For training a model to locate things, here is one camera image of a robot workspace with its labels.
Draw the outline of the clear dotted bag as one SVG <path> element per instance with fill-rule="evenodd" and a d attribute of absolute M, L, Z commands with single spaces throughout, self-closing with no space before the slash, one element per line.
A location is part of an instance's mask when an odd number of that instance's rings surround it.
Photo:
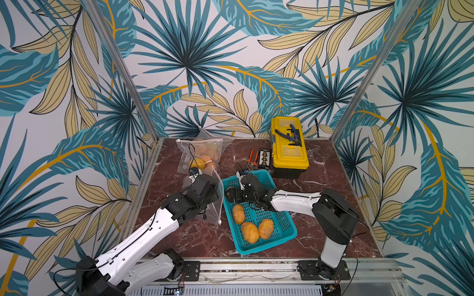
<path fill-rule="evenodd" d="M 222 180 L 221 180 L 220 176 L 216 172 L 213 172 L 213 174 L 210 175 L 210 176 L 213 177 L 213 179 L 218 184 L 219 200 L 217 202 L 209 204 L 204 213 L 201 213 L 199 215 L 196 214 L 195 219 L 199 220 L 199 221 L 202 221 L 202 222 L 206 222 L 206 223 L 210 223 L 210 224 L 214 224 L 214 225 L 219 226 L 219 225 L 222 224 L 221 212 L 222 212 L 222 204 L 223 204 L 223 183 L 222 183 Z M 183 188 L 186 185 L 190 185 L 191 182 L 194 181 L 194 180 L 195 179 L 190 178 L 189 176 L 187 176 L 183 180 Z"/>
<path fill-rule="evenodd" d="M 191 160 L 199 158 L 201 155 L 210 155 L 213 159 L 204 169 L 200 170 L 202 173 L 212 175 L 213 172 L 219 172 L 221 155 L 214 150 L 215 146 L 213 144 L 208 144 L 206 141 L 187 141 L 182 139 L 176 140 L 176 144 L 179 151 L 182 152 L 177 168 L 178 173 L 187 174 L 190 169 Z"/>

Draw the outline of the teal plastic basket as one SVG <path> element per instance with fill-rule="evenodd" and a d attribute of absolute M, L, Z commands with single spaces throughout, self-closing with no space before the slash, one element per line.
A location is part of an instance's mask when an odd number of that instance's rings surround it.
<path fill-rule="evenodd" d="M 250 244 L 243 237 L 241 226 L 233 219 L 232 210 L 236 203 L 231 203 L 227 198 L 223 200 L 223 206 L 228 218 L 228 224 L 232 233 L 233 242 L 237 252 L 241 255 L 255 254 L 278 245 L 282 245 L 297 236 L 297 228 L 289 212 L 270 212 L 255 210 L 247 202 L 242 203 L 245 213 L 245 221 L 259 226 L 264 219 L 274 222 L 274 231 L 269 239 L 259 239 L 256 243 Z"/>

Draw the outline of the potato orange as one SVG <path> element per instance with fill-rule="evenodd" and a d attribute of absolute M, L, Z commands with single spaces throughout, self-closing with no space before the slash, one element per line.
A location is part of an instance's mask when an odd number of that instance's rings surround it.
<path fill-rule="evenodd" d="M 205 165 L 211 163 L 213 161 L 210 155 L 201 155 L 200 159 L 204 162 Z"/>

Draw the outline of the clear zipper bag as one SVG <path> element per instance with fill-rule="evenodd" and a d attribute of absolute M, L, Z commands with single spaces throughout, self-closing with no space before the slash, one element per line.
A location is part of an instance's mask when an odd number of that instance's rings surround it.
<path fill-rule="evenodd" d="M 201 128 L 196 140 L 206 141 L 208 144 L 213 144 L 215 146 L 214 150 L 222 155 L 226 148 L 228 148 L 228 146 L 234 141 L 234 138 L 225 134 L 220 134 L 216 131 Z"/>

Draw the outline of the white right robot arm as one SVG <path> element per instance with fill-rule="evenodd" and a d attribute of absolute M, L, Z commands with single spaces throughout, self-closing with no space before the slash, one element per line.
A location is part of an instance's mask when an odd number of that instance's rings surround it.
<path fill-rule="evenodd" d="M 314 217 L 326 239 L 318 258 L 321 278 L 336 275 L 344 266 L 343 256 L 360 219 L 342 195 L 332 189 L 323 192 L 298 193 L 277 189 L 266 170 L 223 180 L 228 202 L 246 202 L 261 212 L 295 212 Z"/>

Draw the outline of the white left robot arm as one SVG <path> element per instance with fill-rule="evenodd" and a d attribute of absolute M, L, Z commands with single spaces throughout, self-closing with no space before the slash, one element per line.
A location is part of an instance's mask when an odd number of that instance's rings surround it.
<path fill-rule="evenodd" d="M 184 261 L 176 251 L 168 249 L 153 259 L 140 260 L 222 197 L 219 176 L 195 177 L 189 186 L 168 195 L 155 214 L 120 244 L 96 259 L 80 260 L 75 269 L 75 291 L 80 296 L 127 296 L 155 280 L 178 279 Z"/>

